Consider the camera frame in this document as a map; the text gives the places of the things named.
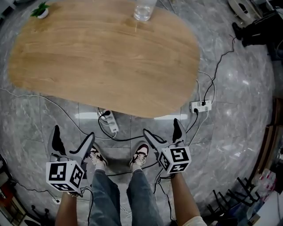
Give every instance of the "power strip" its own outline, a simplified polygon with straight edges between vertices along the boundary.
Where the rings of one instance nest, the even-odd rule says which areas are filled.
[[[53,201],[55,204],[60,205],[62,198],[56,197],[56,200],[55,200],[54,198],[52,198],[52,201]]]
[[[107,120],[107,123],[109,125],[111,132],[112,133],[119,132],[119,128],[118,128],[118,125],[117,125],[116,120],[114,118],[113,112],[110,111],[110,115],[107,115],[107,116],[104,116],[104,117]]]
[[[191,112],[194,113],[194,109],[196,108],[199,112],[204,112],[204,111],[211,111],[211,101],[205,101],[205,106],[202,105],[202,102],[196,101],[196,102],[191,102]]]

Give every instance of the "white cube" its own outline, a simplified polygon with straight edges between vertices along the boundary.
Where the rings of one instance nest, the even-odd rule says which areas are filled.
[[[167,173],[179,173],[186,170],[191,163],[189,147],[163,148],[158,161]]]
[[[83,176],[77,161],[46,163],[46,182],[57,191],[78,192]]]

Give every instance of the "sneaker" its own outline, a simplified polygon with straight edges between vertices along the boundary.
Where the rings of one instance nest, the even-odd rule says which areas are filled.
[[[138,149],[134,153],[132,160],[130,161],[129,165],[132,168],[133,164],[137,164],[138,166],[142,167],[145,164],[145,159],[149,154],[149,146],[145,142],[139,143]]]
[[[89,154],[90,159],[92,160],[92,163],[96,165],[101,165],[101,163],[104,164],[104,166],[108,165],[107,160],[101,155],[99,152],[99,149],[96,145],[92,146]]]

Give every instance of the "potted plant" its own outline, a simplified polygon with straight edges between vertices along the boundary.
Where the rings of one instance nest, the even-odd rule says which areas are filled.
[[[49,5],[45,5],[46,2],[42,2],[37,9],[33,10],[31,16],[36,16],[39,19],[43,19],[48,15]]]

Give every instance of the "oval table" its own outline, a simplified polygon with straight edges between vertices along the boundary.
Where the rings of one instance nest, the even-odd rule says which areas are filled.
[[[139,117],[178,110],[199,67],[194,34],[175,14],[155,8],[133,18],[127,0],[62,1],[45,19],[30,18],[11,52],[17,86]]]

